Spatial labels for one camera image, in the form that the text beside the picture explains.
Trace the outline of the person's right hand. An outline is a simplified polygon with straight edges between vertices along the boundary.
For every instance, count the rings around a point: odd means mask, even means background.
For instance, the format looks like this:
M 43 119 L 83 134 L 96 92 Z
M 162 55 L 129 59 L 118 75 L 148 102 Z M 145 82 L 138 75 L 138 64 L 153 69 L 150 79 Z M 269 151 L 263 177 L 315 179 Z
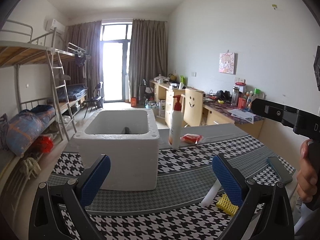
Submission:
M 300 170 L 297 174 L 297 192 L 300 199 L 305 202 L 309 203 L 312 201 L 313 196 L 317 192 L 317 172 L 313 168 L 308 158 L 309 153 L 309 145 L 308 143 L 311 140 L 306 140 L 302 143 L 300 147 Z

